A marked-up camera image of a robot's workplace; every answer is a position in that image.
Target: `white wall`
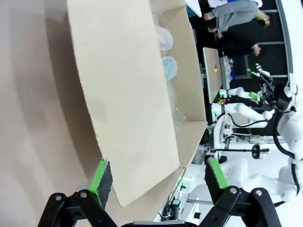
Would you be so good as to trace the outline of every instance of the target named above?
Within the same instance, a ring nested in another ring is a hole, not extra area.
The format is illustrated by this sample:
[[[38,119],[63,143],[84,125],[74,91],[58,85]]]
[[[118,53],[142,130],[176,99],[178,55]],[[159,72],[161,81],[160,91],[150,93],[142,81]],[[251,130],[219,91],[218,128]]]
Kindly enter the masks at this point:
[[[286,17],[289,39],[291,43],[294,75],[299,87],[303,89],[303,7],[300,0],[281,0],[281,2]]]

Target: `black cable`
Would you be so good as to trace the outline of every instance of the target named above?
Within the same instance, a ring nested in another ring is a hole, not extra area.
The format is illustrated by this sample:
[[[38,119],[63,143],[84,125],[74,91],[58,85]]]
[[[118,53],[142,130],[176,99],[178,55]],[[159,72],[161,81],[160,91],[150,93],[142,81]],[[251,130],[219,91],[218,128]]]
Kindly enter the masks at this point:
[[[275,114],[274,114],[274,127],[273,127],[274,142],[275,142],[276,147],[279,149],[279,151],[281,151],[286,156],[289,156],[292,159],[295,159],[294,153],[284,149],[282,147],[282,145],[280,144],[279,139],[278,139],[278,124],[279,124],[279,121],[280,121],[281,117],[283,116],[283,114],[284,113],[281,113],[278,110],[276,110]],[[299,182],[298,182],[297,174],[295,172],[295,164],[294,163],[292,163],[292,165],[291,165],[291,171],[292,171],[292,176],[293,176],[293,179],[294,179],[294,184],[297,187],[297,195],[298,195],[299,192],[300,192],[300,185],[299,185]],[[278,207],[278,206],[280,206],[284,203],[285,203],[284,201],[277,202],[277,203],[275,203],[275,207]]]
[[[297,174],[295,173],[295,164],[294,163],[292,163],[292,165],[291,165],[291,170],[292,170],[292,175],[293,175],[293,179],[294,179],[294,184],[297,187],[297,195],[298,195],[300,192],[300,185],[299,185],[299,181],[297,178]],[[279,207],[284,203],[286,203],[286,202],[281,201],[281,202],[276,202],[274,205],[275,205],[275,207]]]
[[[294,184],[297,187],[297,195],[298,195],[300,192],[300,185],[299,185],[297,174],[295,173],[295,164],[294,163],[292,163],[292,175],[293,175],[293,179],[294,179]]]
[[[274,143],[276,145],[276,147],[279,149],[279,151],[281,151],[283,154],[291,157],[292,159],[294,159],[294,153],[284,149],[284,147],[282,147],[282,145],[279,142],[278,139],[278,124],[279,121],[281,119],[281,117],[283,116],[283,113],[280,113],[278,110],[275,111],[274,113],[274,127],[273,127],[273,138],[274,138]]]
[[[246,124],[246,125],[237,125],[237,124],[235,123],[235,121],[233,120],[232,115],[231,115],[230,113],[228,113],[228,115],[231,117],[232,123],[233,123],[235,126],[237,126],[238,128],[246,128],[246,127],[252,126],[252,125],[257,124],[257,123],[268,122],[268,120],[262,120],[262,121],[256,121],[256,122],[253,122],[253,123],[250,123],[250,124]]]

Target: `gray shirt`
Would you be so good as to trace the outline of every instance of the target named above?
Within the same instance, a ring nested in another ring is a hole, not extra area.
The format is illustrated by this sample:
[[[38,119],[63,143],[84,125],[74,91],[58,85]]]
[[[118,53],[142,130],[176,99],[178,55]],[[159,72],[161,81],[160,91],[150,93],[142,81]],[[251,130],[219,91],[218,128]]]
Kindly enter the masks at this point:
[[[252,1],[235,1],[218,6],[209,14],[217,18],[217,29],[222,31],[227,27],[250,22],[258,11],[256,3]]]

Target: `cardboard box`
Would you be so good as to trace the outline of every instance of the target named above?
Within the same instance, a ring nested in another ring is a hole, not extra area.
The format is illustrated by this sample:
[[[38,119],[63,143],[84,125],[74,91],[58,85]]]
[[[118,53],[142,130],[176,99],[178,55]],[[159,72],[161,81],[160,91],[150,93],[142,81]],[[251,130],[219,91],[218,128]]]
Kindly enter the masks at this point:
[[[151,220],[191,163],[207,126],[200,67],[183,0],[70,0],[76,63],[96,138],[111,163],[106,210],[117,224]],[[151,9],[174,45],[175,134]]]

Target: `transparent plastic bag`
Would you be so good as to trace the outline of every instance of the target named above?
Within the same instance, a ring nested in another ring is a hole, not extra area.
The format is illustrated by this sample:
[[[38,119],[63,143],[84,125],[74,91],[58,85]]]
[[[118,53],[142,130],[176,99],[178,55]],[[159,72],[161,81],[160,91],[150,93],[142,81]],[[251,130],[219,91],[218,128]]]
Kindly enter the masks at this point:
[[[166,82],[169,82],[177,74],[178,71],[177,62],[173,57],[165,56],[162,58],[162,63],[163,63]]]
[[[173,38],[169,30],[156,26],[156,31],[158,34],[159,49],[166,51],[171,49],[173,46]]]

